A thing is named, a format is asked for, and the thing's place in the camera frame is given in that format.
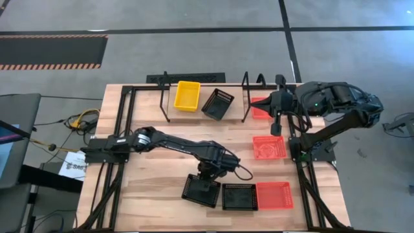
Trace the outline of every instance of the floor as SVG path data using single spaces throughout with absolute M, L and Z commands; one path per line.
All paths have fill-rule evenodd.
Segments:
M 409 0 L 284 0 L 290 30 L 281 13 L 283 1 L 276 0 L 7 2 L 0 32 L 109 29 L 113 34 L 101 69 L 1 71 L 0 94 L 100 99 L 107 83 L 142 83 L 147 74 L 225 72 L 228 82 L 240 82 L 248 71 L 251 76 L 263 73 L 268 82 L 284 74 L 289 82 L 357 85 L 380 97 L 385 108 L 380 123 L 413 111 L 414 27 L 403 27 L 414 26 L 414 3 Z M 181 34 L 137 30 L 183 27 L 278 29 Z M 100 104 L 42 98 L 37 122 L 59 120 Z M 53 125 L 39 127 L 34 136 L 61 144 L 68 134 L 64 126 Z M 412 139 L 390 137 L 381 124 L 352 129 L 336 139 L 337 167 L 352 226 L 412 232 L 414 197 L 408 193 L 408 185 L 414 184 Z M 82 145 L 77 135 L 66 143 L 69 148 Z M 25 163 L 39 166 L 49 158 L 30 146 Z M 47 224 L 42 228 L 49 229 Z

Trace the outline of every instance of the black basket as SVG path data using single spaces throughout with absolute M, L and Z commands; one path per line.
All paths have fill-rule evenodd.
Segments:
M 223 210 L 257 210 L 255 184 L 223 184 Z
M 216 88 L 201 111 L 214 120 L 221 120 L 233 100 L 234 96 Z
M 210 183 L 208 191 L 203 191 L 201 190 L 201 187 L 205 184 L 205 181 L 200 181 L 196 175 L 188 174 L 181 198 L 199 203 L 200 205 L 215 208 L 219 198 L 221 183 L 213 181 Z

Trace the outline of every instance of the yellow plastic crate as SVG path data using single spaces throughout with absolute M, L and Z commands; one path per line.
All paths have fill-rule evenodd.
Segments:
M 200 88 L 198 82 L 179 81 L 174 107 L 181 111 L 195 112 L 199 106 Z

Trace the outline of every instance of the red plastic crate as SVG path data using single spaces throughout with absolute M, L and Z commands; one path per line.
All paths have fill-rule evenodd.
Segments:
M 289 182 L 257 183 L 259 210 L 287 210 L 293 208 Z
M 264 100 L 267 97 L 255 97 L 252 98 L 251 102 L 256 102 L 256 101 L 260 101 L 260 100 Z M 268 120 L 268 119 L 272 119 L 271 116 L 269 116 L 269 114 L 261 109 L 252 107 L 252 111 L 253 111 L 253 119 L 257 119 L 257 120 Z
M 285 140 L 282 136 L 253 137 L 253 152 L 255 159 L 287 158 Z

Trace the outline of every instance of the wooden tabletop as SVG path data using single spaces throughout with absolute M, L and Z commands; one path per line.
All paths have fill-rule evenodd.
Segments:
M 121 95 L 121 84 L 109 84 L 105 90 L 101 113 L 96 128 L 98 138 L 113 134 L 116 114 Z M 271 91 L 251 91 L 251 97 L 268 96 Z M 225 211 L 222 210 L 221 194 L 216 208 L 201 206 L 181 199 L 181 194 L 189 173 L 197 174 L 198 161 L 191 155 L 157 148 L 149 153 L 132 153 L 125 166 L 122 191 L 118 206 L 115 230 L 117 231 L 191 231 L 191 230 L 305 230 L 306 220 L 300 194 L 296 165 L 288 158 L 257 161 L 253 156 L 252 137 L 270 135 L 269 120 L 254 120 L 252 111 L 245 123 L 240 120 L 186 120 L 167 123 L 159 108 L 160 91 L 138 91 L 135 98 L 131 129 L 154 126 L 157 130 L 189 140 L 214 140 L 240 159 L 241 164 L 252 171 L 251 181 L 241 181 L 233 173 L 218 178 L 220 183 L 249 183 L 287 181 L 290 183 L 294 208 L 291 210 Z M 243 91 L 245 108 L 247 94 Z M 125 103 L 123 123 L 125 124 L 128 104 Z M 310 132 L 322 129 L 322 118 L 312 119 Z M 285 142 L 289 138 L 287 118 L 281 119 L 282 135 Z M 83 223 L 91 209 L 94 188 L 100 164 L 90 164 L 78 205 L 78 221 Z M 332 213 L 345 225 L 349 218 L 343 200 L 338 174 L 326 162 L 314 162 L 316 178 L 321 198 Z M 101 198 L 106 165 L 96 195 L 95 204 Z M 314 225 L 318 225 L 312 198 L 310 208 Z M 109 224 L 112 199 L 105 212 L 104 226 Z

